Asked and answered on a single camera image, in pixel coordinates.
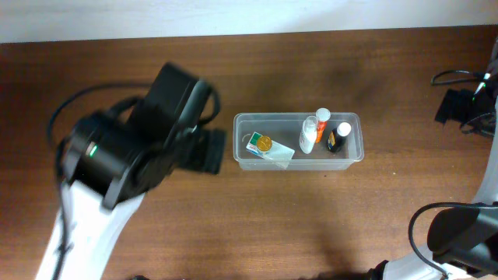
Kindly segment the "dark brown syrup bottle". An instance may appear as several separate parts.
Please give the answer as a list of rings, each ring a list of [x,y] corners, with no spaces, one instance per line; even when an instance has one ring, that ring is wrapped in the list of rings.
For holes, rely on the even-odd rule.
[[[351,133],[352,126],[348,122],[342,122],[337,128],[334,128],[328,137],[328,150],[338,152],[346,143],[347,137]]]

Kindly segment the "white spray bottle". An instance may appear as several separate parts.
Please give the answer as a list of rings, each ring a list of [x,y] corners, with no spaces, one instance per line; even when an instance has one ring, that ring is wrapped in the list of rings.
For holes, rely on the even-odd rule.
[[[305,154],[310,154],[317,139],[318,120],[315,116],[307,117],[300,132],[300,149]]]

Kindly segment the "gold-lid balm jar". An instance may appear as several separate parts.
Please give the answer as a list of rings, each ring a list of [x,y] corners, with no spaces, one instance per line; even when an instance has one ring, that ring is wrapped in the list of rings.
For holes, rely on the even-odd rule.
[[[265,154],[272,148],[272,140],[268,136],[262,135],[256,141],[256,147],[261,154]]]

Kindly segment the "orange tube white cap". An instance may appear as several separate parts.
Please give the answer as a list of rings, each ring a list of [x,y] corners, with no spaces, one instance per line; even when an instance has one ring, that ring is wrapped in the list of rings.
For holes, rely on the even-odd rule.
[[[322,107],[316,111],[315,116],[317,118],[317,138],[315,142],[319,143],[326,128],[327,122],[331,117],[331,112],[328,109]]]

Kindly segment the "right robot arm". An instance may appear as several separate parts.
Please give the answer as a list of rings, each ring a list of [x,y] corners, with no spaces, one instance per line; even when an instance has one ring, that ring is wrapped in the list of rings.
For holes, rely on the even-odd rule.
[[[368,142],[381,160],[378,173],[391,172],[388,186],[375,183],[376,224],[392,249],[410,244],[410,253],[383,261],[370,270],[371,279],[457,279],[480,264],[461,256],[485,234],[473,212],[497,208],[497,55],[487,76],[471,94],[437,99],[429,90],[416,103],[402,108],[384,130],[370,128]]]

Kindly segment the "white Panadol box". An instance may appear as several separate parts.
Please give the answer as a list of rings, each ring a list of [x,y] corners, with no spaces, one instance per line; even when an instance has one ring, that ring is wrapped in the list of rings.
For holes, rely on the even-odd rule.
[[[256,147],[256,141],[261,136],[262,134],[254,132],[246,144],[246,150],[262,159],[271,161],[282,169],[286,169],[293,159],[295,150],[272,140],[272,148],[267,153],[261,154]]]

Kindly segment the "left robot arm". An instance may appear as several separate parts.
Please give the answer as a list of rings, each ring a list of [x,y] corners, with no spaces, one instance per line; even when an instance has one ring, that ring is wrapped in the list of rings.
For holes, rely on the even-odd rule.
[[[217,174],[226,132],[209,130],[221,109],[206,81],[166,63],[147,94],[76,122],[55,148],[59,210],[39,279],[99,279],[146,194],[176,169]]]

